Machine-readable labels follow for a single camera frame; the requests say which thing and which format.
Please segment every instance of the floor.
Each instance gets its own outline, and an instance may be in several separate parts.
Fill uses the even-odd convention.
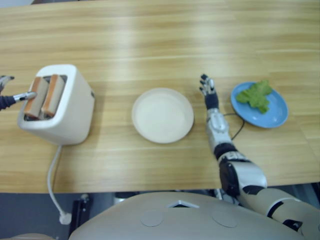
[[[294,195],[320,209],[320,204],[311,184],[288,185],[276,187]],[[206,190],[187,190],[205,194]],[[72,211],[74,200],[80,193],[56,194],[57,201],[67,211]],[[90,193],[90,218],[98,215],[114,204],[112,192]],[[223,200],[233,203],[231,197],[222,193]],[[56,240],[68,240],[69,226],[59,223],[59,212],[48,194],[0,193],[0,239],[10,238],[25,233],[40,233]]]

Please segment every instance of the white power cord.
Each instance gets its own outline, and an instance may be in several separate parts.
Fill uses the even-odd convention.
[[[62,145],[59,145],[56,152],[55,152],[54,158],[52,159],[51,165],[48,170],[48,175],[46,178],[46,184],[47,184],[49,195],[52,199],[52,202],[54,203],[54,205],[56,206],[56,208],[58,209],[58,211],[60,213],[60,217],[59,217],[60,223],[63,225],[69,225],[71,223],[72,215],[70,213],[62,210],[62,208],[60,207],[59,203],[57,202],[57,200],[55,198],[54,193],[52,192],[52,186],[51,186],[52,171],[56,165],[58,157],[60,156],[61,148],[62,148]]]

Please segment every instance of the lettuce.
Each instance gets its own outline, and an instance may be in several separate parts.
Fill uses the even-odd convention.
[[[272,92],[268,80],[262,80],[254,83],[250,88],[240,92],[235,99],[240,103],[249,103],[252,108],[258,108],[262,114],[265,114],[269,108],[269,101],[266,95]]]

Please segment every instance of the wood grain surface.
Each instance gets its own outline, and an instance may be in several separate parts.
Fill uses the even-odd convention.
[[[213,77],[223,113],[245,81],[269,79],[287,101],[281,127],[246,124],[236,147],[269,185],[320,180],[318,0],[107,0],[0,9],[1,93],[29,89],[37,71],[74,64],[96,93],[85,142],[64,146],[55,192],[220,188],[198,90]],[[190,133],[172,144],[141,137],[131,109],[143,92],[172,88],[192,104]],[[17,126],[21,104],[0,113],[0,192],[46,193],[56,146]],[[228,116],[230,134],[241,125]]]

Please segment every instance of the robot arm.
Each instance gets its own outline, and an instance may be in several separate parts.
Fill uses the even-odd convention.
[[[272,218],[301,233],[305,239],[320,239],[320,211],[275,188],[256,164],[238,152],[229,136],[229,125],[219,111],[214,81],[203,74],[200,90],[207,108],[206,132],[219,164],[223,190],[242,206]]]

